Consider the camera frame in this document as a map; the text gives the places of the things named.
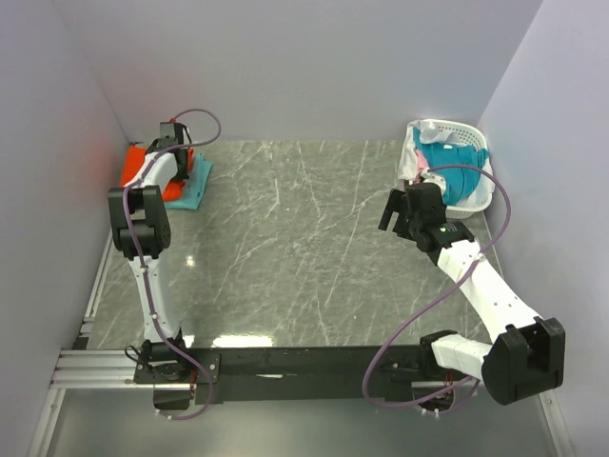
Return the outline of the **white laundry basket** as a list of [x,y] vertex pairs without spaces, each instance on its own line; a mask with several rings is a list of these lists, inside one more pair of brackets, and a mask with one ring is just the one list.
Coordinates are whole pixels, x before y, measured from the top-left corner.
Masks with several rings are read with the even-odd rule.
[[[452,132],[453,140],[458,139],[458,144],[473,145],[488,150],[486,139],[478,129],[459,122],[447,122],[447,129]],[[490,154],[482,169],[488,173],[493,172]],[[495,183],[485,175],[481,175],[478,186],[469,197],[461,200],[456,206],[447,206],[447,215],[452,219],[466,219],[476,212],[483,211],[490,205],[494,190]]]

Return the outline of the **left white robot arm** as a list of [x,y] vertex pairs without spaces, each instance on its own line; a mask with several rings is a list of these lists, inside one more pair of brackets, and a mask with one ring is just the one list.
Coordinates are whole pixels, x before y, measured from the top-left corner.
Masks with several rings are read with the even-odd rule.
[[121,184],[108,192],[113,244],[134,275],[144,317],[143,349],[149,352],[161,344],[185,348],[167,279],[171,229],[164,192],[188,178],[193,151],[187,139],[183,124],[161,123],[159,137],[147,149],[128,150]]

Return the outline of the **black base beam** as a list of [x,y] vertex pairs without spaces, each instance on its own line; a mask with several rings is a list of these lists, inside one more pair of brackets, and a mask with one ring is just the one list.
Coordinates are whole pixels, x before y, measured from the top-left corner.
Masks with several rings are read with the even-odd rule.
[[413,398],[416,385],[460,381],[463,374],[423,359],[417,345],[393,346],[365,372],[374,347],[191,348],[189,358],[155,344],[138,351],[133,382],[161,389],[191,388],[196,404],[233,401]]

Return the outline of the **orange t shirt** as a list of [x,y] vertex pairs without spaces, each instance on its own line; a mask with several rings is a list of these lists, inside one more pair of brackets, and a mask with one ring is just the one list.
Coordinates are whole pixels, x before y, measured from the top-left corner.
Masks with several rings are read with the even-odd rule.
[[[129,181],[131,181],[136,172],[142,167],[145,160],[146,149],[131,145],[128,148],[126,159],[123,165],[120,186],[123,187]],[[189,176],[193,177],[194,169],[194,149],[187,151],[187,171]],[[186,195],[186,188],[189,184],[189,180],[186,179],[182,182],[170,182],[163,192],[163,200],[165,203],[177,202],[180,198]]]

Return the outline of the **pink garment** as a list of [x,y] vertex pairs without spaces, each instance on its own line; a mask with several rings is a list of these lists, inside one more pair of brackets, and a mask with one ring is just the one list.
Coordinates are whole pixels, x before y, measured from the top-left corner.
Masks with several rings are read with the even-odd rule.
[[415,149],[415,153],[417,158],[417,174],[413,180],[413,183],[417,184],[421,182],[422,173],[429,168],[429,165],[424,154],[419,149]]

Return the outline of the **folded teal t shirt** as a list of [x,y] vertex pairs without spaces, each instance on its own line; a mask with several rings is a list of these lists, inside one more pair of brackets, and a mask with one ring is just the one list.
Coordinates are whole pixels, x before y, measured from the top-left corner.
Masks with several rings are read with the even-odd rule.
[[206,181],[213,164],[207,161],[202,153],[193,156],[192,169],[189,178],[183,183],[169,183],[163,193],[167,209],[195,210],[203,200]]

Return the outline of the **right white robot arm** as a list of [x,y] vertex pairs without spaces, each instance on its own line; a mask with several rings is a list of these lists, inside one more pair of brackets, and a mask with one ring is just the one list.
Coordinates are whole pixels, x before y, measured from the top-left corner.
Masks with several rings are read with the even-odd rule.
[[562,385],[564,327],[528,307],[489,263],[466,225],[448,220],[437,185],[392,189],[379,228],[392,229],[427,254],[458,285],[490,338],[484,344],[454,330],[423,336],[419,366],[424,373],[450,369],[471,376],[503,406]]

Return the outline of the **white garment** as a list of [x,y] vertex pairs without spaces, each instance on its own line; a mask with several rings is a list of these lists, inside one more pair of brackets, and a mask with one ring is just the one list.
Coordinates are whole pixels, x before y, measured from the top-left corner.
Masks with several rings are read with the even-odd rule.
[[398,183],[403,186],[414,180],[419,171],[419,159],[415,151],[415,129],[420,133],[420,142],[423,145],[445,143],[451,133],[447,129],[448,122],[439,119],[425,119],[411,121],[406,126],[401,158],[397,169]]

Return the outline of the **blue garment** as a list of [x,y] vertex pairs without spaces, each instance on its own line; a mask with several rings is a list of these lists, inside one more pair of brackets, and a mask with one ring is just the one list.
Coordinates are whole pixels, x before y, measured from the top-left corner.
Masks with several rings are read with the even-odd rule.
[[[453,140],[452,132],[450,131],[450,133],[451,135],[445,143],[423,145],[420,142],[420,133],[415,129],[416,147],[424,154],[429,168],[467,165],[482,169],[489,157],[489,151],[473,145],[458,144],[458,139]],[[481,180],[481,175],[472,169],[441,169],[437,173],[445,178],[447,189],[442,195],[442,199],[448,206],[456,206],[461,200],[469,197]]]

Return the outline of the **aluminium frame rail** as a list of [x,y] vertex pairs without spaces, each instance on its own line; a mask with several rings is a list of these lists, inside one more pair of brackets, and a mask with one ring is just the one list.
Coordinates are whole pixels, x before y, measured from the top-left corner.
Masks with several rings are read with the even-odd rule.
[[111,245],[112,241],[107,239],[77,338],[72,348],[63,350],[59,354],[45,403],[29,445],[29,456],[48,454],[61,408],[69,390],[117,389],[133,386],[132,381],[128,379],[133,372],[133,364],[125,359],[120,351],[87,349],[87,341],[108,275]]

